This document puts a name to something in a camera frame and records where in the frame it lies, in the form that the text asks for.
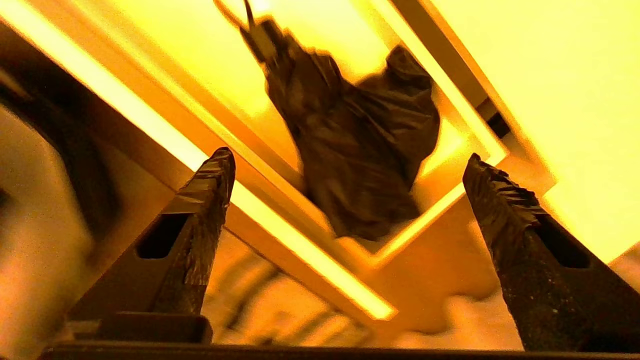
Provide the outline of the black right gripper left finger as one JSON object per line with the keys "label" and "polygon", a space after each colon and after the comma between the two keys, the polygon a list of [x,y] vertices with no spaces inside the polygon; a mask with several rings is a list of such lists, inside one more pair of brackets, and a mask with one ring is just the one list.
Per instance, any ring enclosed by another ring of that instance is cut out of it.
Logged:
{"label": "black right gripper left finger", "polygon": [[236,175],[218,148],[73,306],[71,317],[201,312]]}

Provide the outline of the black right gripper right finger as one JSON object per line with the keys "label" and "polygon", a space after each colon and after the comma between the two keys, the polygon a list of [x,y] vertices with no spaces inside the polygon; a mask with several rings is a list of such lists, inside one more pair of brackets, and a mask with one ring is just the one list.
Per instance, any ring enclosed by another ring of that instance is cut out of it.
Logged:
{"label": "black right gripper right finger", "polygon": [[637,352],[640,297],[503,170],[469,158],[462,184],[526,351]]}

